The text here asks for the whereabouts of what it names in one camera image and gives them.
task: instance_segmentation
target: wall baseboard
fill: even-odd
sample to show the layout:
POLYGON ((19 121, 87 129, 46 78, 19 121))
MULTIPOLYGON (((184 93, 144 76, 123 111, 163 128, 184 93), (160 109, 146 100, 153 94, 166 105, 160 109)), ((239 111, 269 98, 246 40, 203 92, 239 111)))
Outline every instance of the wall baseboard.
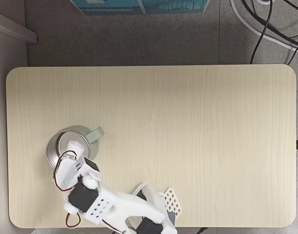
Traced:
POLYGON ((37 34, 0 14, 0 32, 25 43, 37 43, 37 34))

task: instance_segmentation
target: cup rim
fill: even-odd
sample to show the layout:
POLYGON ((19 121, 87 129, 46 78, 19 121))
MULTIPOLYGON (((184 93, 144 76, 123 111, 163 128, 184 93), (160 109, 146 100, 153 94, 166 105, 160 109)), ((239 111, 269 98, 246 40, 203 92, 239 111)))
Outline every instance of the cup rim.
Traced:
POLYGON ((48 140, 48 142, 47 142, 47 144, 46 144, 46 148, 45 148, 45 154, 46 154, 47 162, 48 162, 48 164, 49 164, 53 169, 55 169, 56 166, 53 166, 52 163, 51 163, 50 160, 49 160, 49 156, 48 156, 48 153, 47 153, 47 152, 48 152, 49 144, 51 143, 51 141, 53 140, 54 137, 56 137, 57 135, 64 134, 64 133, 66 133, 66 132, 72 132, 72 133, 78 134, 80 137, 82 137, 82 138, 85 140, 85 143, 86 143, 86 145, 87 145, 87 147, 88 147, 88 158, 90 157, 90 154, 91 154, 90 144, 89 144, 89 142, 86 140, 86 137, 85 137, 83 134, 81 134, 81 133, 79 133, 79 132, 77 132, 77 131, 75 131, 75 130, 60 130, 60 131, 56 132, 54 135, 52 135, 52 137, 48 140))

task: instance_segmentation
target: wooden table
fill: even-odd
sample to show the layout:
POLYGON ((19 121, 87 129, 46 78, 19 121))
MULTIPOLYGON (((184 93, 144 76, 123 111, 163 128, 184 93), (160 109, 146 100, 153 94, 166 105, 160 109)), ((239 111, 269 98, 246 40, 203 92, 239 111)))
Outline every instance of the wooden table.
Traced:
POLYGON ((95 162, 107 185, 173 187, 178 227, 284 227, 295 218, 288 66, 30 67, 10 72, 6 88, 9 214, 18 227, 65 227, 45 146, 71 125, 104 129, 95 162))

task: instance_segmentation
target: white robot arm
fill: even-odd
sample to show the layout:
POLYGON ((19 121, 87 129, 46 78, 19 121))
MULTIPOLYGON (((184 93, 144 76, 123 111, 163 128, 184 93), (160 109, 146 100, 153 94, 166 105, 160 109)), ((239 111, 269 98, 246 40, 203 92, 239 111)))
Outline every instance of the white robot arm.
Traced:
MULTIPOLYGON (((68 225, 69 215, 78 215, 80 218, 81 214, 90 222, 104 225, 119 234, 177 234, 174 222, 169 218, 168 195, 158 193, 150 185, 144 185, 138 191, 142 196, 108 188, 101 181, 97 165, 84 157, 83 151, 78 142, 70 141, 54 171, 55 185, 63 192, 69 228, 78 226, 68 225), (132 216, 143 218, 136 229, 126 224, 126 220, 132 216)), ((176 215, 177 218, 180 211, 177 209, 173 213, 174 217, 176 215)))

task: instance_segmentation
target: metal cup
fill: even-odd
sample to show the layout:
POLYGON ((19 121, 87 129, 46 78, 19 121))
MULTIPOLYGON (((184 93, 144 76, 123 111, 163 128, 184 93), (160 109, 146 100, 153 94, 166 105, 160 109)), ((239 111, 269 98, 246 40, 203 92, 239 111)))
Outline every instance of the metal cup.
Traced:
POLYGON ((64 128, 51 137, 46 145, 46 157, 52 168, 56 167, 61 153, 67 149, 70 140, 78 141, 85 148, 83 155, 93 160, 98 152, 98 139, 104 135, 101 127, 91 131, 84 126, 64 128))

